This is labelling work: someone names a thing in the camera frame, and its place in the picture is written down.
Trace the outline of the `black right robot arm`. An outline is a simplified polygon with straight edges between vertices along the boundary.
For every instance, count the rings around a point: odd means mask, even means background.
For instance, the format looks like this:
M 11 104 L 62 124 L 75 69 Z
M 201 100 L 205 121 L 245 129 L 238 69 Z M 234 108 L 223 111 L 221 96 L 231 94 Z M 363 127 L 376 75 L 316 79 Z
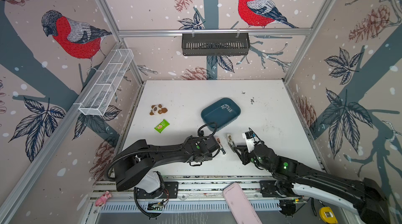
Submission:
M 228 143 L 243 165 L 252 163 L 271 173 L 272 180 L 260 183 L 263 197 L 314 198 L 348 210 L 366 224 L 390 223 L 387 198 L 372 179 L 344 179 L 313 169 L 277 155 L 263 141 L 248 139 L 245 145 L 235 145 L 229 138 Z

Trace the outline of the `teal plastic tray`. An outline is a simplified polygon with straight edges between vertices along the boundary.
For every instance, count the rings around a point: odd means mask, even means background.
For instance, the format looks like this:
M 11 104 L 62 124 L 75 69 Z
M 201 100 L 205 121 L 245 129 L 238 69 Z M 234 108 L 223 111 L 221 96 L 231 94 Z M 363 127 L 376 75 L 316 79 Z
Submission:
M 221 109 L 222 105 L 229 105 L 232 112 L 229 113 L 226 109 Z M 201 112 L 201 118 L 205 124 L 211 122 L 216 123 L 207 126 L 210 131 L 214 131 L 215 128 L 219 131 L 236 120 L 240 114 L 240 107 L 232 99 L 222 98 L 203 109 Z

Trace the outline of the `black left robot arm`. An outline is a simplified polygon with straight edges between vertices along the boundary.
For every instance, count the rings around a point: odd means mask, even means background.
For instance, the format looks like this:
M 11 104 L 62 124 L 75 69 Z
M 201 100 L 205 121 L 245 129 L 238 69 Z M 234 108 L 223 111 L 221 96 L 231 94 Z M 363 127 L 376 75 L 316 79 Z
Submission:
M 153 197 L 168 195 L 162 175 L 152 169 L 171 163 L 197 167 L 211 161 L 220 152 L 214 137 L 217 126 L 216 122 L 207 123 L 198 129 L 197 136 L 189 136 L 181 144 L 157 146 L 147 144 L 145 139 L 138 140 L 112 159 L 103 177 L 115 182 L 119 192 L 140 188 Z

